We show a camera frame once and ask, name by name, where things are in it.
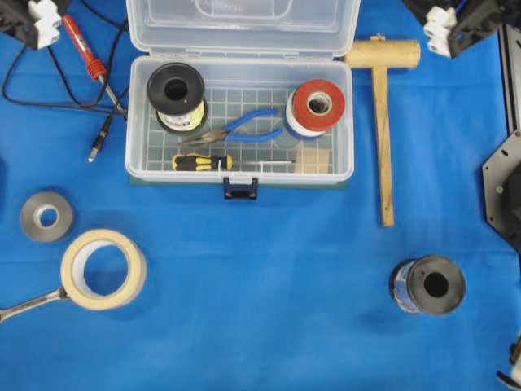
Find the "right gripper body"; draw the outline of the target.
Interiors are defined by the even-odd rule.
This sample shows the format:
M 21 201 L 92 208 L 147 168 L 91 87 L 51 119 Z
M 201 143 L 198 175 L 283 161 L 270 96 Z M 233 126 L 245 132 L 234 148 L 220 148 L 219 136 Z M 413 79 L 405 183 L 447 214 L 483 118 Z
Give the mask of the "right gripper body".
M 422 25 L 430 51 L 454 59 L 502 25 L 520 29 L 519 0 L 405 0 Z

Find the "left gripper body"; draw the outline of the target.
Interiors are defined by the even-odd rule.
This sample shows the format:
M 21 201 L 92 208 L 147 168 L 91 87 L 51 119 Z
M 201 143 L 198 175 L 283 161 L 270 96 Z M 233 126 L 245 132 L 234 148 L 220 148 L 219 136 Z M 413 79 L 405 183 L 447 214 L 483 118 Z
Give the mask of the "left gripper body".
M 1 0 L 1 32 L 33 50 L 59 40 L 59 26 L 68 0 Z

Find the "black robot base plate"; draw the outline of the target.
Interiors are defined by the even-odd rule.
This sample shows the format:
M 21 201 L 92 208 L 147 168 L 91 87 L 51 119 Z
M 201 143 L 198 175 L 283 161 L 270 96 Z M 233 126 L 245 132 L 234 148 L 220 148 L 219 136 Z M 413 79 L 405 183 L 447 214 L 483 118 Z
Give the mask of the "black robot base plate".
M 487 223 L 520 253 L 520 131 L 482 165 Z

